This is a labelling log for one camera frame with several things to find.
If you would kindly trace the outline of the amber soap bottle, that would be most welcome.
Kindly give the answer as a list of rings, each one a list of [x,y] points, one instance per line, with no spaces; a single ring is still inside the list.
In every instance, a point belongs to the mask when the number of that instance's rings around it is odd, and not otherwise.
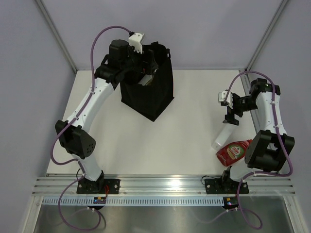
[[[153,75],[144,75],[143,78],[138,82],[138,84],[146,86],[149,85],[152,80],[153,80],[154,76]]]

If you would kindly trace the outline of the white frosted bottle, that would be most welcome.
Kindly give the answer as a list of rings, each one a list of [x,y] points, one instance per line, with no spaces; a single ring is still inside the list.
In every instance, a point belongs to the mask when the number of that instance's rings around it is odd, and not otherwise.
[[[236,126],[233,124],[224,124],[222,130],[219,132],[218,136],[212,143],[212,148],[214,150],[220,150],[228,140],[228,138],[232,135]]]

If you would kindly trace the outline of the red dish soap bottle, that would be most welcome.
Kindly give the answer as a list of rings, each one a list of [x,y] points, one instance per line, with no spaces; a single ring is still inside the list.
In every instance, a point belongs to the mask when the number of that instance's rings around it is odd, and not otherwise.
[[[216,153],[216,157],[223,166],[231,166],[244,158],[246,149],[251,142],[252,139],[229,143]]]

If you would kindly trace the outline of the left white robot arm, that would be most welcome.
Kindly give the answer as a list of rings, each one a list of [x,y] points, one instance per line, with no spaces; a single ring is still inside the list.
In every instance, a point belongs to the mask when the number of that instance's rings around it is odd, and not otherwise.
[[[151,75],[158,69],[155,54],[151,46],[113,40],[108,54],[92,73],[91,87],[81,103],[67,120],[56,123],[61,147],[72,155],[72,160],[82,171],[78,180],[79,194],[97,194],[107,190],[104,172],[93,155],[96,141],[89,134],[95,116],[127,73]]]

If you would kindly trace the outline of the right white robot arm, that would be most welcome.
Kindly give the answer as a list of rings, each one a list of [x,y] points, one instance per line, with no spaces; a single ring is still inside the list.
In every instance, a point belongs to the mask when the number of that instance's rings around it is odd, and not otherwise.
[[[251,176],[291,176],[294,169],[289,155],[295,140],[288,136],[282,124],[280,87],[268,77],[257,78],[251,82],[248,96],[240,97],[228,89],[219,93],[218,102],[226,107],[227,113],[224,126],[213,143],[215,149],[226,148],[225,142],[239,126],[245,112],[257,110],[259,114],[259,131],[243,150],[247,168],[236,171],[228,165],[220,177],[221,189],[227,193],[240,189]]]

